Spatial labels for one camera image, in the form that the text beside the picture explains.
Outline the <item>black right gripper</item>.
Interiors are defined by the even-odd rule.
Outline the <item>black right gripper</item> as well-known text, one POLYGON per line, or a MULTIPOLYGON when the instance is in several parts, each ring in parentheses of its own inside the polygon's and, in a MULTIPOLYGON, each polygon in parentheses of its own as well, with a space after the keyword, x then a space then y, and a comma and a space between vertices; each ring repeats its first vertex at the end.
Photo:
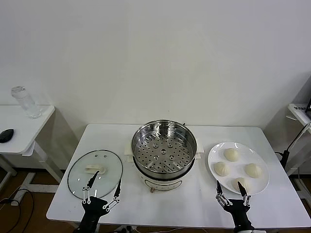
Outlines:
POLYGON ((216 200, 221 206, 225 207, 225 211, 229 212, 234 221, 234 232, 240 233, 243 231, 251 232, 254 230, 251 221, 248 219, 247 212, 250 209, 249 200, 250 196, 247 194, 246 189, 240 182, 237 182, 242 199, 243 200, 234 200, 227 199, 223 193, 221 184, 217 181, 216 187, 216 200))

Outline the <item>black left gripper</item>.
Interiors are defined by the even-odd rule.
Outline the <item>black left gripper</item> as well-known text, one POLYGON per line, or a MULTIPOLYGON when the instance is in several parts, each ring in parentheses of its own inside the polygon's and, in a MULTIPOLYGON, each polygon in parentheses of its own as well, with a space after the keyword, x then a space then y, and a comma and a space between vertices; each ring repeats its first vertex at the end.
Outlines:
POLYGON ((100 218, 107 215, 109 211, 120 202, 121 180, 119 180, 111 202, 108 203, 105 200, 90 196, 90 189, 92 188, 99 172, 100 171, 97 170, 90 178, 86 186, 82 188, 82 207, 85 213, 79 227, 77 228, 78 233, 94 233, 100 218))

